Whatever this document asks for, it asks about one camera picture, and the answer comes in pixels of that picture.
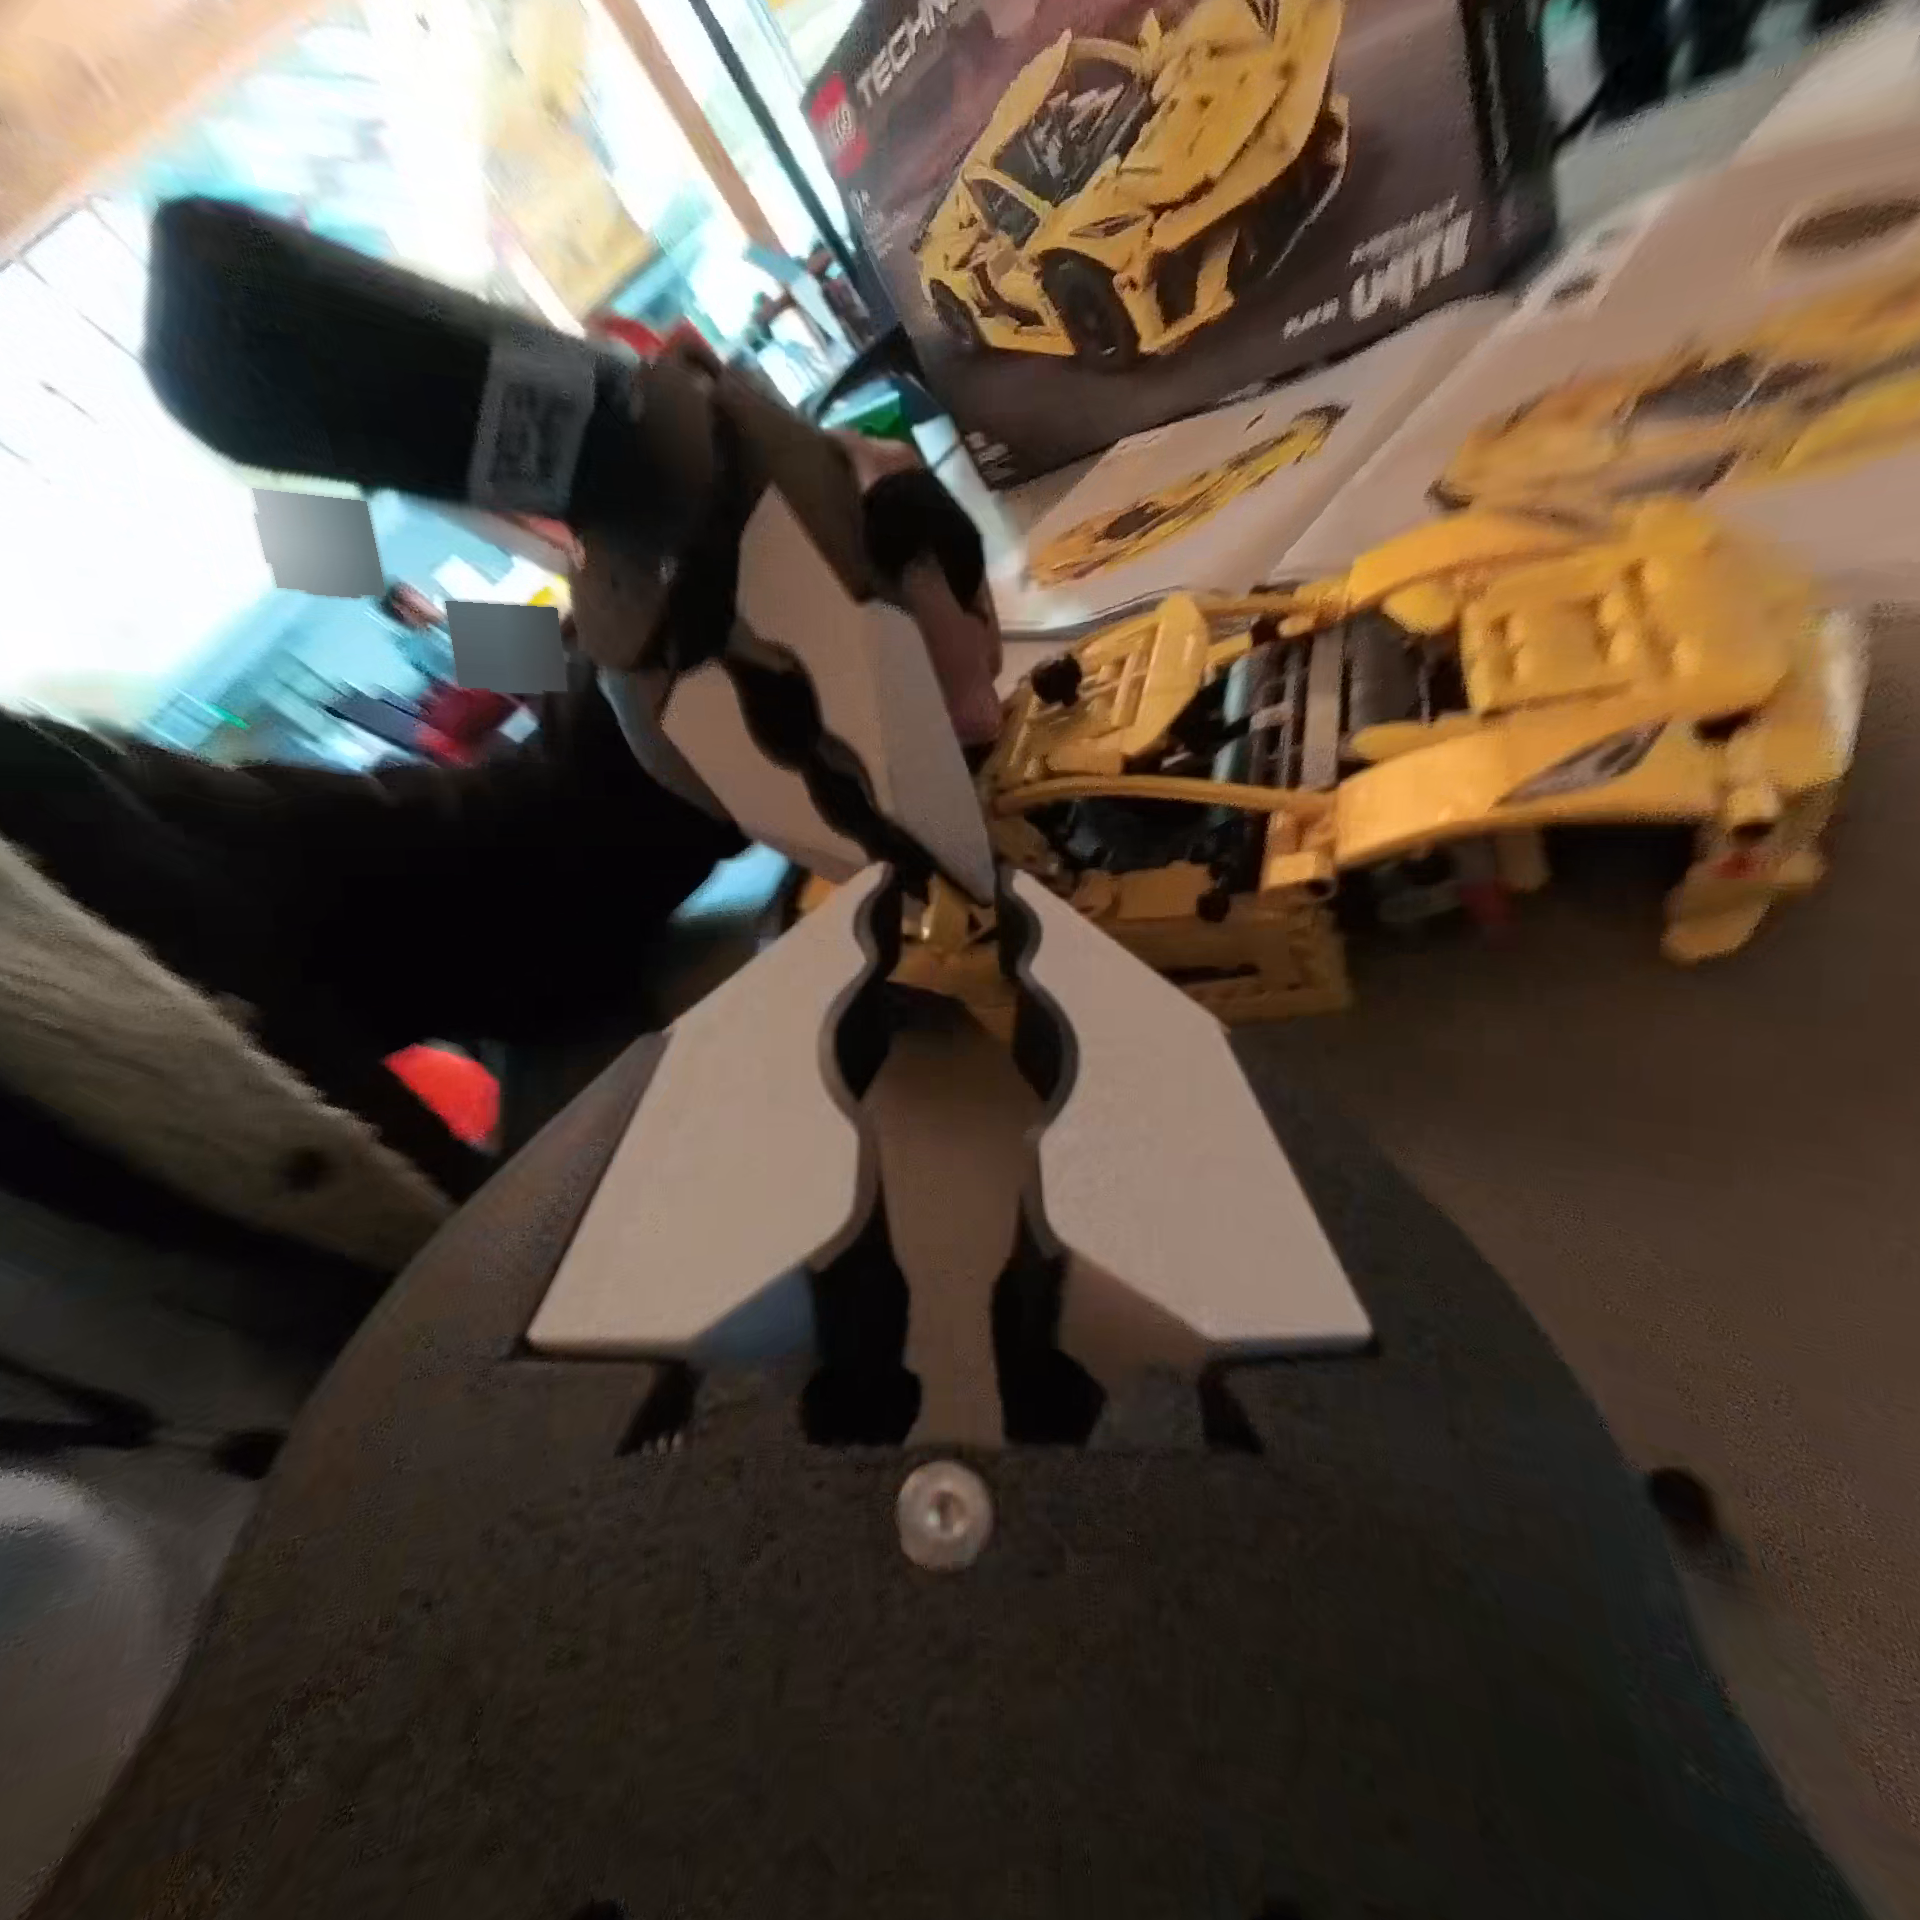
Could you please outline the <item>large car print booklet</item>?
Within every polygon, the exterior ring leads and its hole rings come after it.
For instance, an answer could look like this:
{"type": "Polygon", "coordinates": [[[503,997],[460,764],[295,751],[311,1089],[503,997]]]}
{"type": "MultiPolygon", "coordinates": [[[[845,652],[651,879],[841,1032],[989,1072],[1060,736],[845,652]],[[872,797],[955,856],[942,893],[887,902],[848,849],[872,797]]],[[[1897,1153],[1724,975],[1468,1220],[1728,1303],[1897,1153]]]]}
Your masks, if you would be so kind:
{"type": "Polygon", "coordinates": [[[1916,597],[1916,5],[1724,164],[1589,228],[1333,496],[1293,567],[1468,504],[1696,496],[1916,597]]]}

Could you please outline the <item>yellow toy brick car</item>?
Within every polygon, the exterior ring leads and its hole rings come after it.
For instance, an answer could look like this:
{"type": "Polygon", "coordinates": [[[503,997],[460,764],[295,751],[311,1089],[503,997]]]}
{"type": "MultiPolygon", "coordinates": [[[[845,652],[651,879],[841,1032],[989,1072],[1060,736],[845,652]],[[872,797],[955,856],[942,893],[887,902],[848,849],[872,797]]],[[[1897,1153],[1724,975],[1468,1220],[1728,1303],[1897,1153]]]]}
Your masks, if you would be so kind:
{"type": "Polygon", "coordinates": [[[1350,931],[1494,921],[1569,831],[1681,831],[1662,953],[1737,953],[1827,868],[1865,669],[1861,621],[1687,500],[1477,508],[1095,624],[972,773],[1020,872],[1271,1023],[1352,1001],[1350,931]]]}

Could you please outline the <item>toy car set box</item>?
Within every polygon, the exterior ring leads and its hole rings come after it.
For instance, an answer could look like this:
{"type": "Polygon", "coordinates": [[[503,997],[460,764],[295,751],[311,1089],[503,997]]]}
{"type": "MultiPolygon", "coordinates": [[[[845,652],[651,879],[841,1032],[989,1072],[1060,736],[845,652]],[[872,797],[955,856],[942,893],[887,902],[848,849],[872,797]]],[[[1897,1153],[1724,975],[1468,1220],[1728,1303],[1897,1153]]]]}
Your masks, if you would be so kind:
{"type": "Polygon", "coordinates": [[[993,488],[1488,294],[1557,228],[1533,5],[852,5],[800,107],[993,488]]]}

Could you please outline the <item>small black toy brick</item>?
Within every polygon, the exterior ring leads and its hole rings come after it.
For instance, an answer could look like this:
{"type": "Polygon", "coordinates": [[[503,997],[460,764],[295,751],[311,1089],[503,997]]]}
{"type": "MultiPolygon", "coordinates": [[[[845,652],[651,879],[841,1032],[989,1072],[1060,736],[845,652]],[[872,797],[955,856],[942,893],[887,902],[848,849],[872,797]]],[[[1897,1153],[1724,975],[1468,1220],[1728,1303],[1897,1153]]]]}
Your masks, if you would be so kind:
{"type": "Polygon", "coordinates": [[[1719,1584],[1745,1580],[1745,1553],[1709,1483],[1675,1464],[1649,1467],[1640,1488],[1681,1569],[1719,1584]]]}

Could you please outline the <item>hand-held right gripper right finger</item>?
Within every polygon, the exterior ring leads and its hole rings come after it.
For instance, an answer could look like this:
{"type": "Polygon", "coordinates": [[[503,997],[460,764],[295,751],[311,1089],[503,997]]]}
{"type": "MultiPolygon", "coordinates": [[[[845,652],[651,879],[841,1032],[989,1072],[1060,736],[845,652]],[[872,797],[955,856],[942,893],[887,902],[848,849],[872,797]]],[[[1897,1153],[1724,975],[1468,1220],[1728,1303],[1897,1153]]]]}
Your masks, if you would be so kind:
{"type": "Polygon", "coordinates": [[[1080,1447],[1140,1384],[1349,1357],[1374,1318],[1227,1028],[1039,879],[1000,871],[1013,1059],[1039,1103],[992,1289],[1004,1437],[1080,1447]]]}

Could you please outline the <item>brown fleece-lined jacket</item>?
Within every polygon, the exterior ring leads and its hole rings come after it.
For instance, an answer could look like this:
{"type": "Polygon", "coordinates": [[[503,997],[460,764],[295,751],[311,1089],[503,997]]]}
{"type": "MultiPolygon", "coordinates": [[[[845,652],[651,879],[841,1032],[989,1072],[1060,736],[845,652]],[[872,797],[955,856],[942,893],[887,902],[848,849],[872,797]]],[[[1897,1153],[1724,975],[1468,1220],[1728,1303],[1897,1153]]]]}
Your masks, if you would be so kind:
{"type": "Polygon", "coordinates": [[[203,1212],[395,1272],[452,1200],[216,999],[3,845],[3,1077],[203,1212]]]}

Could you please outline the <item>person's left hand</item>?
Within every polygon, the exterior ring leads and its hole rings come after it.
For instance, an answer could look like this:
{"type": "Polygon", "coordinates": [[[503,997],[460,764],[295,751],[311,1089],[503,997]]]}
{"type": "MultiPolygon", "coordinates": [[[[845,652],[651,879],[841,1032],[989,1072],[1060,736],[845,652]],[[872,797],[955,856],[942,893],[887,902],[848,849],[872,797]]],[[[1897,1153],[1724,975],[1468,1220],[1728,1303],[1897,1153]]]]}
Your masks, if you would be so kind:
{"type": "Polygon", "coordinates": [[[972,597],[960,597],[943,565],[920,558],[903,568],[899,600],[927,652],[957,741],[967,751],[989,747],[1000,724],[1004,653],[989,584],[981,581],[972,597]]]}

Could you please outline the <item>grey desk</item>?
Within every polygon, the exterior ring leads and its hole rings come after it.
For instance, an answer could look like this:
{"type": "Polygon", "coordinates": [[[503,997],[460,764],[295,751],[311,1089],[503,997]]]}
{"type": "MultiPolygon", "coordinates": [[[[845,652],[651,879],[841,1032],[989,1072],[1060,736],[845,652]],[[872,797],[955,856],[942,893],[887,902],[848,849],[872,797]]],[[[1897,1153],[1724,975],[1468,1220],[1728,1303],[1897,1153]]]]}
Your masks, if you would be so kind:
{"type": "Polygon", "coordinates": [[[1916,614],[1838,895],[1654,975],[1623,885],[1268,1043],[1377,1350],[1020,1451],[972,1574],[716,1703],[648,1916],[1916,1916],[1916,614]],[[1709,1483],[1737,1587],[1640,1477],[1709,1483]]]}

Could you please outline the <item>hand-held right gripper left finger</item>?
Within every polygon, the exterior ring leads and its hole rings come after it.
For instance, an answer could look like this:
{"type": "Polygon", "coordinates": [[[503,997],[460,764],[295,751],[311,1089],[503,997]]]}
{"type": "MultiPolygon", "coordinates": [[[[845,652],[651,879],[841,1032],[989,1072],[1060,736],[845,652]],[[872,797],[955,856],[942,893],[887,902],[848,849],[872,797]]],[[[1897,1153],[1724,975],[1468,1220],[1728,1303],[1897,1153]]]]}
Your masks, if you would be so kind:
{"type": "Polygon", "coordinates": [[[697,1380],[809,1357],[807,1439],[909,1435],[920,1380],[865,1113],[892,1047],[899,893],[893,868],[863,868],[672,1022],[531,1353],[697,1380]]]}

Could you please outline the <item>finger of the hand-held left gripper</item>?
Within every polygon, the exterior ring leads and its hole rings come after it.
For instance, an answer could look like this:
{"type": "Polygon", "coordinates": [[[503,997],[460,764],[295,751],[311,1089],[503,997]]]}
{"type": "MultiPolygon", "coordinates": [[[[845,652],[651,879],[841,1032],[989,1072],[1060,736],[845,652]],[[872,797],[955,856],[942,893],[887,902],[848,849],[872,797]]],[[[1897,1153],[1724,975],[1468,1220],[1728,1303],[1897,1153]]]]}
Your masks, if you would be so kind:
{"type": "Polygon", "coordinates": [[[880,742],[872,638],[809,652],[729,638],[677,673],[663,732],[751,838],[803,868],[848,879],[901,868],[901,830],[880,801],[868,747],[880,742]]]}
{"type": "Polygon", "coordinates": [[[736,614],[807,683],[803,764],[828,780],[828,816],[870,853],[992,901],[992,838],[926,643],[903,609],[852,597],[772,487],[741,529],[736,614]]]}

